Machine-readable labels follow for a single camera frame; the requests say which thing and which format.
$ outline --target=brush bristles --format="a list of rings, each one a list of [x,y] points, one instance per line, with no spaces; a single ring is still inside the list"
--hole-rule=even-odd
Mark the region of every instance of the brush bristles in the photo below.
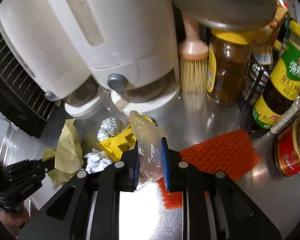
[[[207,59],[188,60],[180,57],[180,85],[185,93],[204,94]]]

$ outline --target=white kitchen appliance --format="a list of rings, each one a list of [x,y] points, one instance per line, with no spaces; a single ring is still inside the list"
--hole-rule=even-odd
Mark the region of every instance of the white kitchen appliance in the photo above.
[[[48,0],[98,83],[120,111],[160,108],[179,92],[170,0]]]
[[[3,0],[0,29],[46,98],[63,99],[72,116],[100,101],[91,73],[126,114],[179,92],[170,0]]]
[[[63,99],[67,112],[75,117],[98,105],[98,84],[48,0],[3,0],[0,32],[47,99]]]

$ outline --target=human hand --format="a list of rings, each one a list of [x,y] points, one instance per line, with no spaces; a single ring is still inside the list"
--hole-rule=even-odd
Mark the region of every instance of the human hand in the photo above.
[[[8,229],[11,226],[20,226],[29,221],[29,213],[23,204],[20,213],[6,213],[0,210],[0,221]]]

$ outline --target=jar label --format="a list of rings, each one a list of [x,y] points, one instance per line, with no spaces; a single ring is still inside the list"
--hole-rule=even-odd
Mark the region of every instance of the jar label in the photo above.
[[[211,46],[209,46],[209,64],[208,64],[208,76],[207,76],[207,91],[212,92],[214,86],[214,80],[216,78],[217,62],[214,56]]]
[[[252,114],[256,123],[263,129],[270,129],[281,117],[267,106],[262,94],[256,101]]]
[[[277,167],[287,176],[300,172],[300,150],[297,142],[297,120],[278,137]]]
[[[300,50],[294,42],[288,42],[286,45],[270,75],[270,80],[285,98],[297,98],[300,91]]]

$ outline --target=seasoning bottle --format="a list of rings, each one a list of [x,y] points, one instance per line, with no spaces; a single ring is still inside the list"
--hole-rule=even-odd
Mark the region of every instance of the seasoning bottle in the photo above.
[[[300,114],[300,92],[297,96],[296,100],[293,101],[292,106],[284,113],[283,116],[280,117],[278,122],[274,126],[270,128],[270,132],[272,134],[279,134],[286,128],[289,124],[291,124],[295,118]]]
[[[278,136],[274,147],[274,163],[285,177],[300,172],[300,115]]]
[[[262,94],[247,115],[248,132],[254,138],[266,134],[291,107],[300,91],[300,25],[290,22],[291,35]]]
[[[218,105],[230,106],[237,100],[249,66],[252,33],[211,32],[207,96]]]

